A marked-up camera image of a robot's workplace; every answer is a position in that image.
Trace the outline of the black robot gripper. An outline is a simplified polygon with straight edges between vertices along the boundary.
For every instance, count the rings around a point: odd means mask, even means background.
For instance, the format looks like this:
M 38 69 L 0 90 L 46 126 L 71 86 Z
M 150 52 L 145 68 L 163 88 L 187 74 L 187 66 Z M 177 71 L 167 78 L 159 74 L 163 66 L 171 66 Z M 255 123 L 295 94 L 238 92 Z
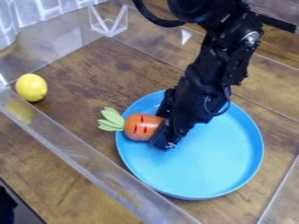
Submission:
M 183 76 L 174 88 L 165 91 L 157 115 L 166 118 L 150 138 L 150 145 L 173 150 L 197 123 L 209 123 L 230 105 L 230 87 L 202 84 L 198 78 Z

